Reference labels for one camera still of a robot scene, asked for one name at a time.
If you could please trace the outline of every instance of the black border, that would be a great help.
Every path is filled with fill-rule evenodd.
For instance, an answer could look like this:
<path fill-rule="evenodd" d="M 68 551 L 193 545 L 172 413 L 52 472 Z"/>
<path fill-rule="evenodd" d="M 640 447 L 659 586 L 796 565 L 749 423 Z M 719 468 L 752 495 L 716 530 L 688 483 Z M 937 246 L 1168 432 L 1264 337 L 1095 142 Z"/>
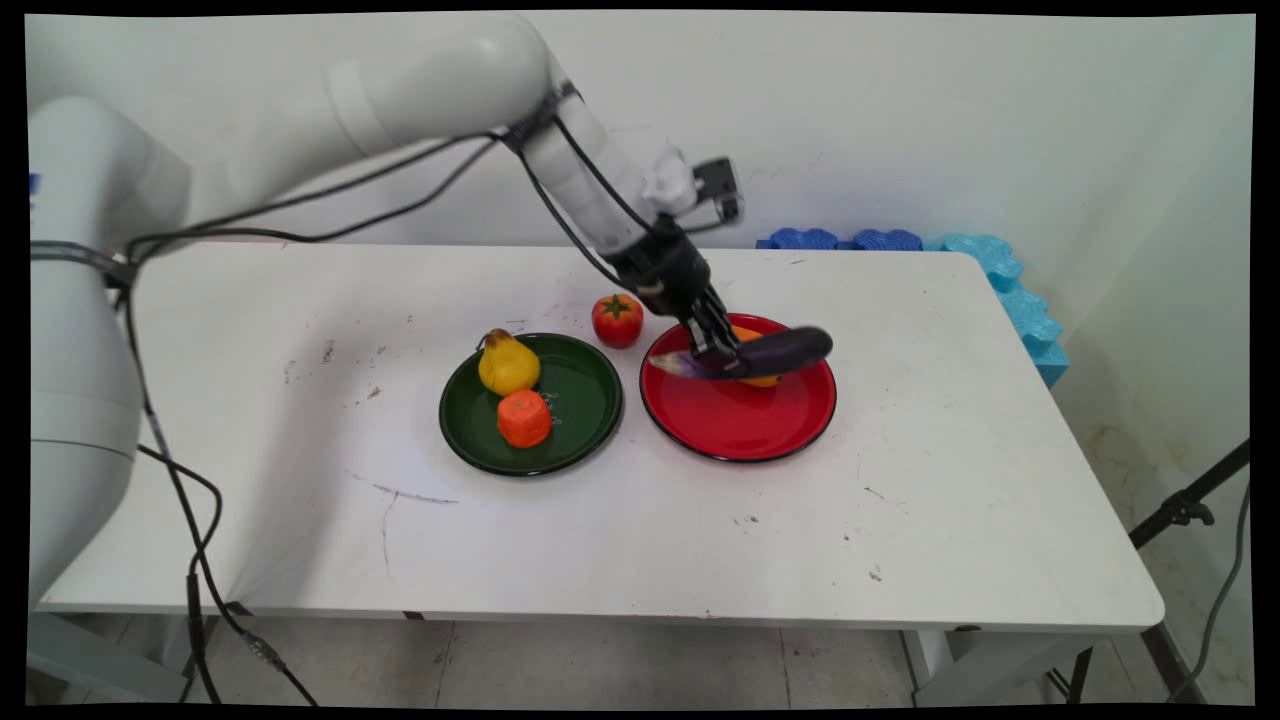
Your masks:
<path fill-rule="evenodd" d="M 751 316 L 753 318 L 759 318 L 762 320 L 769 320 L 771 323 L 777 323 L 777 324 L 782 325 L 782 323 L 778 323 L 777 320 L 765 318 L 763 315 L 751 315 Z M 721 460 L 723 462 L 739 462 L 741 465 L 750 465 L 750 464 L 754 464 L 754 462 L 772 462 L 773 460 L 782 460 L 783 457 L 790 457 L 791 455 L 795 455 L 796 452 L 800 452 L 801 450 L 804 450 L 804 448 L 809 447 L 810 445 L 813 445 L 818 438 L 822 437 L 822 433 L 827 432 L 827 428 L 831 425 L 831 420 L 836 416 L 836 406 L 840 405 L 840 387 L 838 387 L 838 383 L 836 383 L 836 373 L 832 372 L 831 365 L 828 365 L 827 361 L 823 360 L 822 364 L 827 365 L 827 373 L 831 375 L 831 388 L 832 388 L 831 392 L 835 396 L 835 398 L 831 402 L 831 414 L 827 415 L 827 421 L 823 423 L 822 428 L 818 428 L 818 432 L 814 433 L 812 438 L 809 438 L 808 441 L 805 441 L 804 445 L 796 446 L 796 447 L 794 447 L 794 448 L 783 452 L 782 455 L 772 455 L 769 457 L 723 457 L 723 456 L 719 456 L 719 455 L 712 455 L 710 452 L 704 452 L 701 450 L 698 450 L 696 447 L 694 447 L 694 446 L 689 445 L 687 442 L 685 442 L 685 441 L 680 439 L 678 437 L 676 437 L 671 430 L 667 429 L 666 425 L 663 425 L 658 420 L 658 416 L 653 414 L 653 407 L 649 407 L 649 396 L 646 396 L 645 392 L 644 392 L 644 370 L 649 365 L 649 355 L 653 354 L 654 346 L 657 346 L 658 342 L 662 341 L 662 338 L 667 337 L 668 333 L 671 333 L 672 331 L 675 331 L 678 327 L 680 325 L 672 325 L 671 328 L 668 328 L 667 331 L 664 331 L 660 336 L 658 336 L 658 340 L 653 341 L 653 345 L 649 346 L 649 350 L 645 350 L 645 352 L 644 352 L 644 360 L 640 361 L 640 373 L 639 373 L 639 375 L 636 375 L 636 384 L 640 386 L 640 402 L 644 402 L 644 410 L 645 410 L 645 413 L 649 414 L 649 419 L 653 420 L 653 424 L 657 425 L 659 430 L 662 430 L 662 434 L 664 434 L 664 436 L 669 437 L 671 439 L 676 441 L 676 443 L 680 445 L 681 447 L 685 447 L 685 448 L 687 448 L 687 450 L 690 450 L 692 452 L 696 452 L 698 455 L 701 455 L 703 457 L 710 457 L 712 460 Z"/>
<path fill-rule="evenodd" d="M 436 410 L 436 425 L 439 425 L 439 428 L 440 428 L 440 434 L 444 436 L 445 445 L 448 445 L 449 450 L 452 450 L 453 454 L 457 455 L 463 462 L 466 462 L 467 465 L 471 465 L 472 468 L 476 468 L 479 470 L 484 470 L 485 473 L 490 473 L 490 474 L 494 474 L 494 475 L 504 475 L 507 478 L 532 478 L 532 477 L 536 477 L 536 475 L 547 475 L 549 473 L 554 473 L 556 470 L 563 470 L 564 468 L 568 468 L 570 465 L 577 462 L 579 460 L 582 460 L 584 457 L 586 457 L 586 456 L 591 455 L 593 452 L 595 452 L 596 450 L 599 450 L 600 446 L 603 446 L 604 442 L 607 439 L 609 439 L 609 437 L 613 434 L 613 430 L 617 429 L 618 423 L 622 420 L 622 413 L 623 413 L 623 410 L 626 410 L 626 405 L 627 405 L 627 396 L 626 396 L 625 392 L 622 392 L 622 378 L 618 377 L 618 369 L 613 366 L 613 361 L 609 360 L 609 357 L 607 355 L 604 355 L 603 352 L 600 352 L 599 347 L 595 347 L 590 342 L 586 342 L 586 341 L 584 341 L 581 338 L 576 338 L 573 336 L 562 334 L 562 333 L 521 333 L 521 334 L 517 334 L 515 337 L 517 337 L 517 338 L 521 338 L 521 337 L 536 337 L 536 338 L 554 337 L 554 338 L 561 338 L 561 340 L 568 340 L 568 341 L 576 342 L 579 345 L 582 345 L 584 347 L 590 348 L 591 352 L 595 352 L 600 357 L 600 360 L 604 361 L 604 366 L 609 369 L 609 373 L 613 375 L 613 387 L 617 389 L 617 393 L 618 393 L 618 409 L 613 414 L 613 419 L 609 420 L 609 427 L 605 428 L 605 430 L 599 436 L 599 438 L 596 441 L 589 443 L 581 452 L 579 452 L 576 455 L 571 455 L 563 462 L 561 462 L 558 465 L 552 465 L 549 468 L 543 468 L 543 469 L 539 469 L 539 470 L 530 470 L 530 471 L 524 471 L 524 473 L 513 473 L 513 471 L 509 471 L 509 470 L 502 470 L 502 469 L 498 469 L 498 468 L 481 465 L 481 464 L 474 462 L 468 457 L 466 457 L 462 454 L 462 451 L 458 450 L 458 446 L 454 445 L 453 438 L 449 437 L 449 433 L 444 432 L 444 396 L 448 392 L 449 386 L 453 383 L 453 378 L 456 378 L 458 375 L 458 373 L 462 372 L 462 368 L 465 368 L 468 363 L 471 363 L 472 357 L 475 357 L 476 355 L 480 355 L 480 351 L 477 350 L 477 351 L 472 352 L 471 355 L 467 355 L 467 359 L 458 364 L 458 366 L 449 375 L 449 379 L 444 382 L 444 389 L 440 391 L 440 405 L 439 405 L 439 409 Z"/>

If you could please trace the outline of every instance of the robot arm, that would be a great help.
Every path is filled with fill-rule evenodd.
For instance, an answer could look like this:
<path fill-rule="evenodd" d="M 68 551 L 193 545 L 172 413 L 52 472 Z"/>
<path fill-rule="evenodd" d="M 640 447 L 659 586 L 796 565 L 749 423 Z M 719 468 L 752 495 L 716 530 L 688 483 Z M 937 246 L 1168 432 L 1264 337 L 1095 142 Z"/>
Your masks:
<path fill-rule="evenodd" d="M 110 108 L 56 100 L 28 119 L 31 237 L 110 254 L 129 237 L 259 206 L 362 158 L 430 137 L 515 128 L 535 177 L 650 311 L 690 329 L 690 355 L 717 377 L 774 374 L 826 355 L 829 338 L 804 361 L 785 342 L 749 343 L 768 350 L 755 364 L 737 352 L 710 269 L 673 219 L 708 199 L 724 202 L 722 217 L 736 217 L 727 160 L 695 172 L 668 154 L 646 177 L 582 99 L 564 92 L 566 82 L 532 26 L 490 17 L 416 59 L 334 68 L 268 113 L 239 152 L 196 172 Z M 554 118 L 648 228 L 605 192 Z M 100 272 L 32 263 L 31 286 L 28 609 L 123 497 L 141 413 L 137 369 Z"/>

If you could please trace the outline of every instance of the blue foam block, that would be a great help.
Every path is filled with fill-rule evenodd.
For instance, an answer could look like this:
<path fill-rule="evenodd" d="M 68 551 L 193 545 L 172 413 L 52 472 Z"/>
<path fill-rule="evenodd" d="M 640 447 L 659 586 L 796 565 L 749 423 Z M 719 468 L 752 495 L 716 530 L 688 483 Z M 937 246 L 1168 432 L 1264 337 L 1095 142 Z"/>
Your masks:
<path fill-rule="evenodd" d="M 1014 283 L 1023 274 L 1023 264 L 1014 260 L 1014 249 L 993 234 L 948 234 L 942 238 L 942 251 L 975 258 L 996 292 L 1014 290 Z"/>
<path fill-rule="evenodd" d="M 822 228 L 797 231 L 782 228 L 769 240 L 755 241 L 756 250 L 835 250 L 838 240 Z"/>
<path fill-rule="evenodd" d="M 987 282 L 996 291 L 996 297 L 1014 323 L 1018 337 L 1030 355 L 1044 384 L 1053 387 L 1071 363 L 1059 345 L 1062 325 L 1048 316 L 1048 302 L 1036 293 L 1028 292 L 1019 278 L 1023 264 L 1014 259 L 1014 249 L 1005 241 L 991 234 L 968 236 L 947 234 L 933 242 L 922 242 L 913 233 L 902 229 L 887 233 L 865 229 L 851 240 L 840 241 L 835 234 L 810 228 L 797 231 L 782 228 L 769 236 L 769 240 L 755 241 L 755 247 L 763 250 L 924 250 L 931 252 L 964 252 L 978 260 Z"/>
<path fill-rule="evenodd" d="M 924 250 L 920 238 L 906 231 L 865 229 L 854 236 L 847 250 Z"/>
<path fill-rule="evenodd" d="M 1062 334 L 1062 325 L 1048 316 L 1048 302 L 1038 295 L 1027 292 L 1021 283 L 1016 283 L 1009 292 L 996 295 L 1032 357 L 1046 352 L 1057 341 L 1057 336 Z"/>
<path fill-rule="evenodd" d="M 1032 357 L 1032 360 L 1036 361 L 1036 369 L 1039 370 L 1041 379 L 1048 387 L 1053 387 L 1053 383 L 1071 366 L 1071 361 L 1066 359 L 1062 346 L 1056 342 L 1050 345 L 1044 352 Z"/>
<path fill-rule="evenodd" d="M 1032 356 L 1044 384 L 1053 383 L 1070 366 L 1066 352 L 1057 343 L 1062 325 L 1048 316 L 1048 302 L 1043 297 L 1028 292 L 1019 282 L 1023 264 L 1014 259 L 1012 247 L 998 237 L 989 234 L 966 236 L 948 234 L 942 238 L 938 250 L 943 252 L 964 252 L 978 260 L 987 281 L 996 291 L 996 297 L 1014 323 L 1018 337 Z"/>

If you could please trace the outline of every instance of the white table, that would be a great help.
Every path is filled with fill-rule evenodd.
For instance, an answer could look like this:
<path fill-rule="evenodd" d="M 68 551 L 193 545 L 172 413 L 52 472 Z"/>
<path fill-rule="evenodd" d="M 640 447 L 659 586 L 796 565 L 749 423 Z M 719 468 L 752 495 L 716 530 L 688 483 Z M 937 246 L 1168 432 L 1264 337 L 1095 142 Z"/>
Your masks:
<path fill-rule="evenodd" d="M 904 629 L 919 705 L 980 702 L 1161 620 L 973 259 L 704 254 L 730 310 L 831 332 L 826 433 L 756 465 L 677 446 L 639 396 L 673 324 L 646 316 L 634 347 L 604 348 L 626 391 L 614 436 L 524 480 L 454 456 L 438 401 L 490 328 L 594 341 L 588 310 L 612 288 L 573 249 L 207 242 L 148 265 L 147 379 L 177 459 L 221 487 L 224 597 L 256 615 Z M 165 471 L 140 457 L 42 609 L 184 612 L 191 552 Z"/>

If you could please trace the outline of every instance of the green plate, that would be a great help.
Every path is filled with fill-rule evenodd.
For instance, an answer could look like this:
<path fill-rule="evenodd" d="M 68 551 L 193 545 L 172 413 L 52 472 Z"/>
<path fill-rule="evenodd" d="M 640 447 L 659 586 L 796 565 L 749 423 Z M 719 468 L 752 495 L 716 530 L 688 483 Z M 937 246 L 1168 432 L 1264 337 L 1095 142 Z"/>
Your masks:
<path fill-rule="evenodd" d="M 540 475 L 586 457 L 622 416 L 622 382 L 599 350 L 557 333 L 517 334 L 538 355 L 534 387 L 550 406 L 552 434 L 534 447 L 507 445 L 498 432 L 502 400 L 480 384 L 480 352 L 467 357 L 440 393 L 440 432 L 458 457 L 499 475 Z"/>

